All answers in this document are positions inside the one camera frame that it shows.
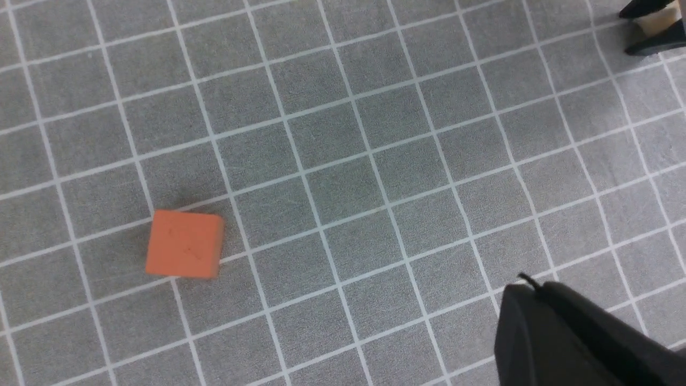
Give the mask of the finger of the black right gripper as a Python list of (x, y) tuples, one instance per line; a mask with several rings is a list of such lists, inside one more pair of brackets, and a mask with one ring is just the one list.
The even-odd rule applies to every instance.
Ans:
[(630, 1), (619, 12), (620, 19), (640, 19), (649, 15), (681, 17), (679, 1)]
[(650, 56), (660, 52), (685, 47), (683, 22), (677, 21), (657, 35), (646, 37), (625, 48), (628, 56)]

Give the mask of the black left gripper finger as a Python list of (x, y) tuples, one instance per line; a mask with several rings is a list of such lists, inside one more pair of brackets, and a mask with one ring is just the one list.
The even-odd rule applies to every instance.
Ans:
[(502, 385), (684, 385), (684, 354), (556, 281), (504, 289), (494, 356)]

